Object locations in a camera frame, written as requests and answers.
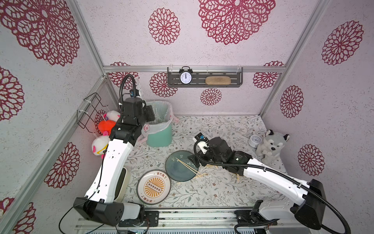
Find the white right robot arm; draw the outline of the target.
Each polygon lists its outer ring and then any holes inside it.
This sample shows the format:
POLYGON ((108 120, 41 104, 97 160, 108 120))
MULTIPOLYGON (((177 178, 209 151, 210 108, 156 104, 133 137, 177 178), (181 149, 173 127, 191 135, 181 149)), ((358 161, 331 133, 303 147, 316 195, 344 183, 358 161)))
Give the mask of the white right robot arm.
POLYGON ((322 223, 326 208, 329 208, 340 220, 344 233, 352 232, 343 215, 326 200, 324 187, 320 181, 312 179, 307 182, 286 175, 264 165, 250 154, 232 150, 220 137, 208 139, 199 133, 193 141, 194 154, 190 157, 190 161, 195 166, 220 166, 231 173, 257 180, 288 198, 285 202, 258 200, 249 212, 236 211, 238 220, 234 227, 236 233, 240 227, 265 227, 276 225, 280 219, 291 219, 309 229, 323 229, 334 234, 335 230, 322 223))

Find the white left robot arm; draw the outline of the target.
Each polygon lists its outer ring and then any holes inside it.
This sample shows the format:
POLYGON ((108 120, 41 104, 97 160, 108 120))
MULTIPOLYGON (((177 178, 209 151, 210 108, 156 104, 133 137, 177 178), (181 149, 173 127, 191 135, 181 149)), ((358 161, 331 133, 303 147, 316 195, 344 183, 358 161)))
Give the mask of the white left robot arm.
POLYGON ((153 108, 140 98, 134 76, 122 80, 119 91, 120 117, 111 130, 101 167, 85 196, 76 198, 72 208, 86 220, 115 227, 121 221, 144 220, 140 204, 115 201, 116 186, 126 159, 147 122, 155 120, 153 108))

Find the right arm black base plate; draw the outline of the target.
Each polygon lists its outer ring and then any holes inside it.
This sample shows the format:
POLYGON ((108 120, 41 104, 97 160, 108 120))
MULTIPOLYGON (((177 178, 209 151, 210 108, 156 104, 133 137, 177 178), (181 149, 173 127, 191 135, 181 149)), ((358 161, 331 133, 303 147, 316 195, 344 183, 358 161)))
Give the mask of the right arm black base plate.
POLYGON ((250 210, 236 210, 234 212, 237 218, 238 225, 247 225, 249 227, 266 226, 270 224, 277 225, 277 219, 267 220, 258 212, 250 210))

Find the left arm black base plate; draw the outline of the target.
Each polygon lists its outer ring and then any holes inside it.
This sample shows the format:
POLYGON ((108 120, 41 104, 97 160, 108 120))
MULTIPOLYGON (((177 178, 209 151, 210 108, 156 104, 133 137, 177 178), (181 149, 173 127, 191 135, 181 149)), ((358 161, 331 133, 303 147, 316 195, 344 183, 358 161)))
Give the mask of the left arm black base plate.
POLYGON ((157 227, 159 222, 159 211, 142 212, 138 219, 127 219, 121 221, 118 227, 157 227))

